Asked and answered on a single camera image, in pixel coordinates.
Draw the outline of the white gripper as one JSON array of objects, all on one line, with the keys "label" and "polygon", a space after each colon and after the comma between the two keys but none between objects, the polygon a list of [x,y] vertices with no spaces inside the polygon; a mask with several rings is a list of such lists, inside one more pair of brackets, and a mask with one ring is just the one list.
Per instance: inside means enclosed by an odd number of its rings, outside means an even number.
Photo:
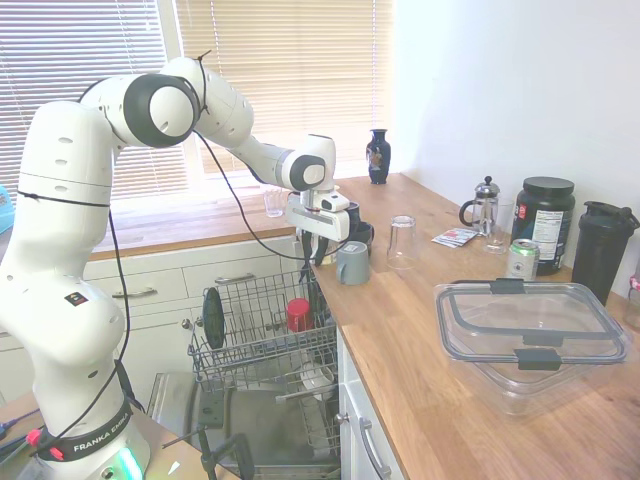
[{"label": "white gripper", "polygon": [[303,205],[301,195],[298,193],[292,192],[288,195],[285,218],[289,224],[302,230],[300,241],[305,266],[311,265],[312,234],[317,235],[313,253],[315,266],[322,264],[328,251],[329,240],[345,240],[349,235],[350,220],[345,210],[312,211]]}]

